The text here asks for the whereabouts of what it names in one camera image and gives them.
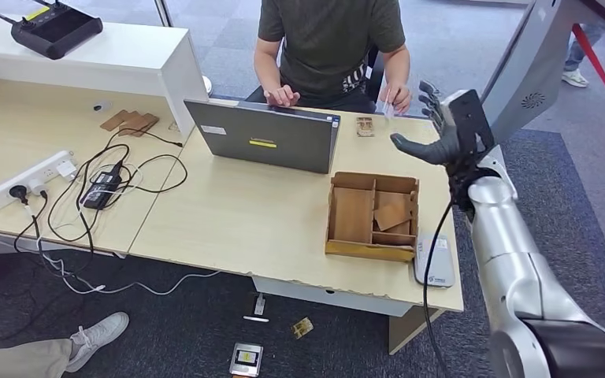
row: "power adapter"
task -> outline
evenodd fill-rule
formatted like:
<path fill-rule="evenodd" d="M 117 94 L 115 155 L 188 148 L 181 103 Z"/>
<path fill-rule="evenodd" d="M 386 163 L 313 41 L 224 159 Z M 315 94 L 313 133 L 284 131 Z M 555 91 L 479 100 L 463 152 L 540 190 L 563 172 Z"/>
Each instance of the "power adapter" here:
<path fill-rule="evenodd" d="M 121 164 L 117 163 L 111 171 L 104 171 L 98 175 L 98 178 L 91 184 L 87 193 L 82 197 L 81 203 L 87 209 L 103 210 L 110 198 L 112 192 L 119 187 L 121 176 L 119 171 Z"/>

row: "power strip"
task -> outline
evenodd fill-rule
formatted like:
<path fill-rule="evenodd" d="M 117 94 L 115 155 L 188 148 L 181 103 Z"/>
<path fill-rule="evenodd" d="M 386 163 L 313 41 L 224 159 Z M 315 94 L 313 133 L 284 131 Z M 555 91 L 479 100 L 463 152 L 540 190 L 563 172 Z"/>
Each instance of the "power strip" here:
<path fill-rule="evenodd" d="M 73 166 L 76 164 L 72 153 L 61 151 L 2 183 L 0 185 L 0 209 L 16 200 L 16 198 L 9 194 L 11 187 L 23 185 L 27 188 L 27 192 L 30 192 L 32 190 L 31 183 L 47 183 L 55 177 L 60 176 L 60 170 L 65 169 L 68 164 L 72 164 Z"/>

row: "laptop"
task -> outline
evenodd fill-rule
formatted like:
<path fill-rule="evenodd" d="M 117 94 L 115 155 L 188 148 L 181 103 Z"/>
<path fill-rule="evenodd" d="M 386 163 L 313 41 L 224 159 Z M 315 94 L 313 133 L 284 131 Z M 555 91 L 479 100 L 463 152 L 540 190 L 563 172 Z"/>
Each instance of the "laptop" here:
<path fill-rule="evenodd" d="M 184 103 L 214 155 L 330 172 L 340 116 L 253 102 Z"/>

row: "white sneaker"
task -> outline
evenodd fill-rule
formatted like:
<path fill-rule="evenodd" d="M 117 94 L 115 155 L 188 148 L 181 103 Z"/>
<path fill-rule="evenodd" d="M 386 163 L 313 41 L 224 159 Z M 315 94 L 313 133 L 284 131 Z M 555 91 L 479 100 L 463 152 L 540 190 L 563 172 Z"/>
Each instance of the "white sneaker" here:
<path fill-rule="evenodd" d="M 573 71 L 562 71 L 562 81 L 579 88 L 585 88 L 590 84 L 582 75 L 579 69 Z"/>
<path fill-rule="evenodd" d="M 89 358 L 96 353 L 100 347 L 103 347 L 115 340 L 128 325 L 128 315 L 126 313 L 114 313 L 109 317 L 94 324 L 94 327 L 82 329 L 71 336 L 71 340 L 80 345 L 75 357 L 69 361 L 67 372 L 76 372 L 89 361 Z"/>

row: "man's arm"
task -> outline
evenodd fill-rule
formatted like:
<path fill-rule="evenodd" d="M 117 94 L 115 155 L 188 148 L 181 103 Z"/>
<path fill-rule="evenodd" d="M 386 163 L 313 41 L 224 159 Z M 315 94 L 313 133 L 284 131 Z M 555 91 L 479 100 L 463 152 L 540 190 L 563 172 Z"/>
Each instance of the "man's arm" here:
<path fill-rule="evenodd" d="M 384 54 L 386 87 L 381 90 L 379 99 L 393 104 L 398 113 L 405 113 L 411 101 L 411 92 L 406 85 L 410 57 L 398 0 L 375 0 L 369 36 Z"/>
<path fill-rule="evenodd" d="M 270 105 L 294 106 L 300 99 L 300 94 L 294 93 L 288 85 L 281 85 L 280 69 L 277 67 L 280 44 L 281 41 L 268 42 L 260 38 L 256 40 L 254 71 L 263 87 L 263 95 Z"/>
<path fill-rule="evenodd" d="M 262 0 L 254 52 L 254 71 L 263 87 L 263 95 L 270 105 L 293 106 L 300 99 L 300 94 L 293 93 L 288 85 L 282 87 L 280 69 L 277 67 L 277 53 L 283 38 L 284 23 L 277 0 Z"/>
<path fill-rule="evenodd" d="M 406 85 L 409 79 L 410 55 L 405 45 L 384 54 L 384 68 L 386 88 L 381 92 L 379 99 L 393 104 L 396 112 L 405 113 L 411 102 L 411 92 Z"/>

